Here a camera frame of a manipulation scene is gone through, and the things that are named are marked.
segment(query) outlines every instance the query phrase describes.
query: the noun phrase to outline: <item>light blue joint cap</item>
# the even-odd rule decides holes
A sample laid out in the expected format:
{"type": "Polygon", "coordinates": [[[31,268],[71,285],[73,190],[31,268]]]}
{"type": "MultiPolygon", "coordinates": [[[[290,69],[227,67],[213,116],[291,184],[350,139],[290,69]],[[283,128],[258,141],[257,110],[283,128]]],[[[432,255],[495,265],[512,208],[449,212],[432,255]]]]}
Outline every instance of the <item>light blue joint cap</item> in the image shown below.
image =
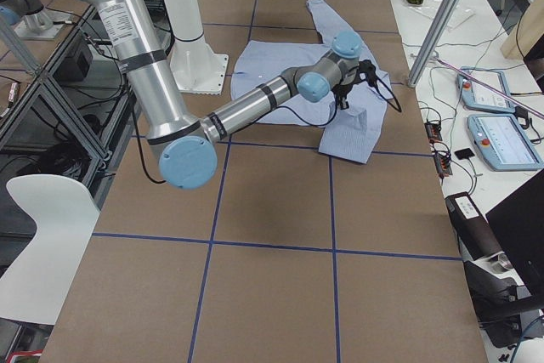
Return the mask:
{"type": "Polygon", "coordinates": [[[354,31],[341,31],[332,41],[332,51],[345,59],[358,59],[363,50],[363,41],[354,31]]]}
{"type": "Polygon", "coordinates": [[[20,16],[18,14],[12,9],[3,8],[2,6],[0,6],[0,16],[2,16],[10,26],[17,24],[20,21],[20,16]]]}
{"type": "Polygon", "coordinates": [[[311,71],[300,77],[297,89],[308,101],[319,102],[331,91],[331,85],[320,73],[311,71]]]}
{"type": "Polygon", "coordinates": [[[200,136],[184,136],[168,145],[159,159],[162,177],[180,189],[196,189],[215,174],[218,157],[213,145],[200,136]]]}

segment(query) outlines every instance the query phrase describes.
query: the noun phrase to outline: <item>sticker label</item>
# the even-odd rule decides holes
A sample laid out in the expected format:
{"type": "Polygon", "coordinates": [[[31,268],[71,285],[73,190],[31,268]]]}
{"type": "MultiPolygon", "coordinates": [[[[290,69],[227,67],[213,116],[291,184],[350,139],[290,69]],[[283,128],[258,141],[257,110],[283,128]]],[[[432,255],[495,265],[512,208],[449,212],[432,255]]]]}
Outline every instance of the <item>sticker label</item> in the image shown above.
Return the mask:
{"type": "Polygon", "coordinates": [[[99,10],[99,15],[114,46],[139,37],[125,3],[99,10]]]}
{"type": "Polygon", "coordinates": [[[457,197],[456,203],[465,218],[475,218],[479,216],[478,210],[474,208],[474,205],[468,200],[468,197],[457,197]]]}

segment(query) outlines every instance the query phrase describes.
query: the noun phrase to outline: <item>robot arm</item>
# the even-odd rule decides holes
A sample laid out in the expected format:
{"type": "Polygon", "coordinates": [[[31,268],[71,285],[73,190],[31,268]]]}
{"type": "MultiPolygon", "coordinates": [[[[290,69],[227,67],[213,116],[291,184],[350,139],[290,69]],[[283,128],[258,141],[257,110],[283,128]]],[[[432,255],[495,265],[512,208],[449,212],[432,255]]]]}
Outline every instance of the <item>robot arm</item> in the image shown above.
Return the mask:
{"type": "Polygon", "coordinates": [[[53,25],[40,0],[0,0],[0,15],[11,26],[24,19],[28,29],[35,33],[53,25]]]}
{"type": "Polygon", "coordinates": [[[317,102],[331,90],[342,98],[361,82],[362,41],[354,32],[337,36],[332,49],[312,66],[285,70],[209,115],[198,118],[186,108],[143,0],[85,0],[99,12],[119,59],[150,124],[147,141],[162,177],[192,189],[215,173],[213,143],[301,94],[317,102]]]}

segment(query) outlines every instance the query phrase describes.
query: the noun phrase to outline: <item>cable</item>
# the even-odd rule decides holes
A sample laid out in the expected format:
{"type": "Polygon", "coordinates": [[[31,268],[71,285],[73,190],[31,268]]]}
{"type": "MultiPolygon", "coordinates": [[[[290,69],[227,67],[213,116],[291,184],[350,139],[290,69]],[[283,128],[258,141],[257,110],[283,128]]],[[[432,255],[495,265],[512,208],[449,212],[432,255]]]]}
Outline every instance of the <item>cable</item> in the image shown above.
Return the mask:
{"type": "Polygon", "coordinates": [[[17,157],[14,157],[13,159],[10,159],[6,164],[4,164],[1,168],[0,168],[0,173],[2,173],[4,170],[6,170],[6,167],[8,167],[9,165],[11,165],[13,162],[19,160],[19,159],[26,159],[27,161],[30,161],[34,164],[37,164],[37,160],[36,159],[33,159],[31,158],[30,156],[17,156],[17,157]]]}
{"type": "Polygon", "coordinates": [[[521,343],[525,340],[525,335],[529,331],[529,329],[539,320],[544,320],[544,315],[539,316],[538,318],[535,318],[527,327],[524,329],[523,332],[521,332],[521,335],[519,336],[518,344],[516,345],[516,348],[513,350],[512,353],[512,359],[510,359],[510,363],[513,363],[513,361],[516,359],[516,354],[518,354],[519,346],[521,343]]]}
{"type": "Polygon", "coordinates": [[[34,115],[37,116],[37,118],[42,121],[44,124],[46,124],[49,128],[53,129],[54,131],[54,136],[63,141],[63,142],[66,142],[67,140],[70,139],[70,137],[68,135],[66,135],[65,133],[61,132],[59,129],[58,129],[58,125],[52,125],[50,124],[43,116],[40,115],[40,113],[38,111],[36,111],[36,108],[34,107],[31,107],[31,111],[34,112],[34,115]],[[56,133],[59,133],[60,135],[62,135],[63,138],[65,138],[65,140],[62,140],[61,138],[59,138],[56,133]]]}
{"type": "Polygon", "coordinates": [[[295,112],[295,110],[293,108],[291,108],[289,106],[280,105],[276,109],[280,109],[280,108],[283,108],[283,109],[286,109],[286,110],[290,111],[294,116],[296,116],[300,121],[304,122],[306,125],[309,125],[310,127],[317,127],[317,128],[326,127],[329,123],[331,123],[334,120],[334,118],[336,117],[337,112],[338,112],[338,105],[335,104],[334,105],[334,112],[332,113],[332,116],[327,120],[327,122],[325,122],[325,123],[311,123],[311,122],[308,122],[305,119],[303,119],[297,112],[295,112]]]}
{"type": "Polygon", "coordinates": [[[451,163],[453,163],[454,165],[457,165],[458,167],[460,167],[462,170],[465,171],[465,173],[466,173],[466,174],[468,175],[468,177],[470,178],[470,189],[468,189],[468,191],[472,191],[472,192],[473,192],[474,189],[475,189],[475,185],[476,185],[476,183],[475,183],[475,181],[474,181],[473,175],[470,174],[470,172],[469,172],[463,165],[461,165],[460,163],[458,163],[458,162],[456,162],[456,161],[454,161],[454,160],[452,160],[451,163]]]}
{"type": "Polygon", "coordinates": [[[153,179],[150,173],[147,171],[147,166],[145,166],[144,149],[142,148],[142,141],[140,140],[140,135],[139,135],[138,119],[136,119],[136,113],[134,112],[134,103],[130,101],[129,104],[130,104],[130,114],[133,118],[133,123],[134,123],[134,132],[136,133],[136,142],[138,143],[139,161],[142,164],[142,169],[144,170],[145,177],[147,177],[147,179],[154,184],[166,183],[166,180],[153,179]]]}
{"type": "Polygon", "coordinates": [[[382,81],[382,78],[378,77],[377,76],[377,80],[385,87],[385,89],[387,89],[389,91],[389,93],[393,96],[393,100],[394,100],[394,105],[393,103],[385,98],[382,94],[382,92],[380,91],[380,88],[375,85],[373,88],[376,89],[376,92],[378,93],[378,95],[380,97],[382,97],[382,99],[389,105],[391,106],[395,111],[399,112],[399,113],[402,113],[402,106],[400,106],[400,102],[399,100],[397,99],[397,96],[394,94],[393,90],[385,83],[382,81]]]}

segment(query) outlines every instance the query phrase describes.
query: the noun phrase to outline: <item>white table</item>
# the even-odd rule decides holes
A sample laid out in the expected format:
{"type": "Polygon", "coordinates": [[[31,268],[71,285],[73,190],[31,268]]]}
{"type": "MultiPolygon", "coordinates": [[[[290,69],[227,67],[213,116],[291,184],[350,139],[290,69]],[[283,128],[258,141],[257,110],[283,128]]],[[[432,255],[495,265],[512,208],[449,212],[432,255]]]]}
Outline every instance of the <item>white table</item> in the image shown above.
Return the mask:
{"type": "MultiPolygon", "coordinates": [[[[411,66],[414,62],[413,54],[417,54],[419,51],[419,47],[413,46],[422,44],[431,25],[431,20],[428,17],[411,10],[405,0],[391,0],[391,2],[399,26],[399,33],[402,36],[406,59],[408,60],[408,65],[411,66]]],[[[496,18],[495,13],[487,0],[461,0],[459,7],[472,9],[474,15],[469,17],[455,29],[446,29],[439,40],[439,45],[444,43],[477,44],[484,40],[490,40],[501,33],[502,25],[496,18]]],[[[478,67],[488,69],[503,69],[521,64],[522,61],[520,60],[506,60],[503,58],[500,46],[506,38],[507,34],[503,33],[492,42],[489,46],[489,50],[480,61],[479,59],[487,49],[488,43],[479,45],[478,47],[448,45],[438,47],[437,51],[442,60],[456,67],[475,66],[478,61],[478,67]]],[[[428,68],[425,69],[422,78],[416,86],[417,98],[419,101],[422,101],[421,106],[430,106],[440,112],[442,118],[451,118],[454,115],[453,110],[447,105],[439,102],[433,96],[433,88],[430,84],[430,73],[431,69],[437,66],[440,65],[436,63],[428,64],[428,68]]],[[[513,93],[540,92],[540,89],[526,66],[522,65],[517,68],[506,70],[505,74],[510,90],[513,93]]],[[[441,68],[434,69],[432,70],[432,78],[435,95],[446,103],[456,106],[457,101],[459,100],[459,91],[456,87],[456,73],[441,68]]],[[[520,97],[520,100],[540,112],[544,111],[544,97],[540,95],[520,97]]],[[[450,147],[451,152],[468,147],[476,151],[473,146],[472,137],[469,135],[467,129],[467,117],[473,113],[476,113],[476,111],[465,109],[461,102],[457,105],[455,122],[452,120],[442,122],[443,139],[450,147]]],[[[428,110],[422,110],[423,119],[425,119],[427,115],[429,119],[437,118],[436,114],[433,112],[428,113],[428,110]]],[[[533,123],[535,128],[544,134],[544,121],[534,118],[533,123]]],[[[536,137],[532,131],[527,132],[530,138],[533,139],[536,137]]],[[[544,157],[544,145],[537,145],[536,150],[541,157],[544,157]]],[[[472,172],[467,161],[456,160],[456,162],[461,162],[469,172],[472,172]]],[[[481,176],[478,177],[478,184],[476,190],[472,194],[472,198],[483,214],[486,214],[491,208],[504,199],[504,197],[508,196],[535,174],[535,172],[493,172],[478,155],[472,158],[472,162],[476,173],[481,173],[481,176]]],[[[468,191],[470,188],[471,182],[469,176],[458,166],[452,166],[454,174],[450,177],[446,177],[442,185],[444,197],[458,192],[468,191]]],[[[509,353],[512,355],[512,351],[507,349],[494,348],[485,333],[483,333],[483,337],[490,362],[495,363],[496,359],[501,356],[502,353],[509,353]]],[[[543,361],[544,340],[534,339],[523,343],[516,356],[515,363],[536,363],[543,361]]]]}

